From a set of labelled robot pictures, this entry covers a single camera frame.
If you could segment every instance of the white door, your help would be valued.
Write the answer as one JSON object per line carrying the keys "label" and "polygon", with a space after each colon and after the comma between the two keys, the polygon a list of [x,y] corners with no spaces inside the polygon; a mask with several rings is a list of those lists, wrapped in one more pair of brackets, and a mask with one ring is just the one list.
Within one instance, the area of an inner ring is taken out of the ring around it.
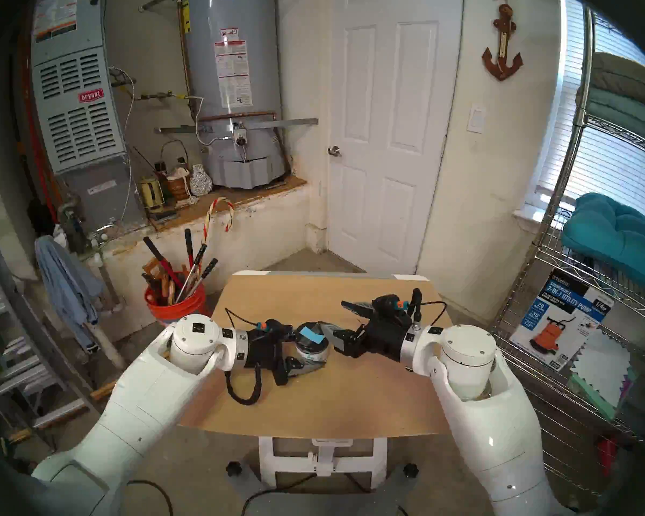
{"label": "white door", "polygon": [[461,0],[333,0],[329,249],[414,273],[456,78]]}

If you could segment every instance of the window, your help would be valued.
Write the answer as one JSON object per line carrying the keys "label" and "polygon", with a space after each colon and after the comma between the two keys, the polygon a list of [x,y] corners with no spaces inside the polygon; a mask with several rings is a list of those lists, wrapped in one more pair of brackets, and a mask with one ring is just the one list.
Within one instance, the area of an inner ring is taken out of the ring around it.
{"label": "window", "polygon": [[[526,200],[542,209],[550,201],[569,145],[583,68],[583,6],[576,0],[561,0],[561,4],[566,37],[561,45],[564,61],[560,66],[563,79],[559,108],[534,193]],[[601,18],[595,38],[595,51],[619,55],[645,66],[645,55],[636,45]],[[595,129],[584,129],[562,206],[573,210],[575,198],[588,192],[607,195],[645,215],[645,152]]]}

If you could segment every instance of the wall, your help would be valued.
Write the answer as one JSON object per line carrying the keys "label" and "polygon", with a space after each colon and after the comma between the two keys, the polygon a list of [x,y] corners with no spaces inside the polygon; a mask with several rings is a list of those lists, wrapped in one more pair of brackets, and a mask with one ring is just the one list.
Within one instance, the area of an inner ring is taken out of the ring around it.
{"label": "wall", "polygon": [[[210,226],[203,262],[208,263],[215,257],[218,264],[204,283],[206,291],[222,289],[234,272],[262,270],[303,249],[303,226],[308,209],[309,186],[304,185],[237,208],[229,232],[225,232],[228,214],[216,215]],[[101,327],[113,341],[154,322],[143,299],[146,282],[141,277],[141,267],[153,258],[143,237],[150,236],[160,253],[178,268],[179,263],[186,262],[184,229],[187,227],[191,229],[196,250],[203,237],[203,220],[159,233],[152,228],[142,229],[104,246],[103,260],[113,286],[126,302],[123,311],[101,319]],[[98,273],[92,259],[87,265]]]}
{"label": "wall", "polygon": [[27,215],[31,192],[18,160],[8,109],[8,59],[9,36],[0,41],[0,250],[13,274],[35,279],[35,232]]}
{"label": "wall", "polygon": [[327,227],[327,141],[331,74],[329,0],[277,0],[283,118],[320,120],[290,127],[286,144],[296,174],[311,184],[309,222]]}
{"label": "wall", "polygon": [[[150,10],[139,12],[140,5],[150,0],[106,0],[105,34],[108,65],[117,66],[137,80],[136,95],[154,94],[171,90],[186,93],[184,70],[181,63],[180,29],[177,4],[174,0],[159,3]],[[115,103],[120,123],[129,108],[130,96],[115,89]],[[189,163],[200,162],[198,143],[190,134],[173,137],[153,133],[155,127],[177,127],[192,124],[186,101],[169,98],[134,103],[129,118],[126,139],[151,162],[160,160],[160,148],[170,138],[182,140],[188,150]],[[184,157],[181,145],[174,143],[165,148],[164,160],[173,168],[177,157]],[[151,169],[133,151],[132,169],[135,179],[150,175]]]}
{"label": "wall", "polygon": [[[177,6],[164,1],[145,12],[139,5],[150,0],[107,0],[106,47],[109,65],[115,65],[137,79],[137,94],[171,90],[186,92],[181,63]],[[327,216],[327,153],[329,135],[327,100],[321,95],[329,88],[329,14],[327,0],[277,0],[279,15],[283,115],[287,118],[319,117],[319,126],[292,127],[285,143],[293,156],[293,171],[316,188],[311,199],[312,221],[325,226]],[[129,95],[116,89],[115,101],[123,122]],[[200,162],[198,143],[190,134],[156,135],[155,127],[192,124],[186,101],[177,99],[139,101],[134,104],[127,129],[130,145],[151,162],[159,159],[160,148],[169,138],[179,138],[188,150],[190,164]],[[181,145],[166,147],[164,160],[173,167]],[[138,177],[149,174],[145,162],[132,153]]]}
{"label": "wall", "polygon": [[[517,25],[509,61],[520,52],[524,66],[499,83],[481,60],[485,48],[497,51],[497,4],[464,0],[455,98],[417,268],[483,322],[496,315],[533,238],[512,212],[537,165],[561,41],[559,0],[509,0]],[[466,130],[473,103],[487,110],[482,134]]]}

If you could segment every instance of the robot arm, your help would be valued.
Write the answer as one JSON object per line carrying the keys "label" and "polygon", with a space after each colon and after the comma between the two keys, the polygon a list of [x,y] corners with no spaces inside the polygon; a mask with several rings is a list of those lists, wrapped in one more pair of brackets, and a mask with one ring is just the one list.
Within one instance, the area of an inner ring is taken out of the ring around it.
{"label": "robot arm", "polygon": [[[256,329],[221,328],[192,314],[169,325],[117,380],[98,422],[74,449],[40,462],[32,498],[44,514],[109,515],[141,459],[180,419],[205,379],[234,368],[271,370],[278,385],[324,362],[283,358],[283,341],[296,341],[290,325],[268,320]],[[259,395],[254,392],[251,401]],[[242,402],[230,390],[234,399]]]}
{"label": "robot arm", "polygon": [[[343,305],[368,323],[351,331],[318,322],[325,338],[344,355],[379,353],[430,378],[464,461],[498,516],[572,514],[551,492],[537,416],[491,335],[471,325],[422,327],[420,292],[407,310],[393,295]],[[170,325],[117,381],[84,440],[36,467],[37,504],[48,509],[44,513],[117,513],[138,463],[180,419],[206,377],[216,369],[264,367],[284,384],[297,367],[289,358],[282,362],[280,342],[295,334],[274,320],[249,332],[220,328],[200,314]]]}
{"label": "robot arm", "polygon": [[[485,330],[442,329],[411,321],[398,297],[343,303],[369,318],[355,332],[325,325],[337,351],[377,352],[428,376],[468,468],[485,487],[498,516],[569,515],[556,501],[543,463],[540,425],[525,391]],[[420,295],[413,303],[420,306]]]}

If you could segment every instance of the white table frame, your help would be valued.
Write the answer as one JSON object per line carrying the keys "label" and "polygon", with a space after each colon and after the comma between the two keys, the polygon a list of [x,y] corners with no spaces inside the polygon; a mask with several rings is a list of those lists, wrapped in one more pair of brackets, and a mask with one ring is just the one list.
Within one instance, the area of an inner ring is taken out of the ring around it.
{"label": "white table frame", "polygon": [[258,448],[261,462],[261,480],[276,488],[277,472],[315,473],[329,477],[332,473],[370,472],[371,489],[376,489],[387,477],[387,439],[373,438],[373,455],[362,457],[335,457],[338,447],[350,447],[353,439],[314,438],[317,453],[308,452],[307,457],[279,457],[274,454],[273,437],[259,436]]}

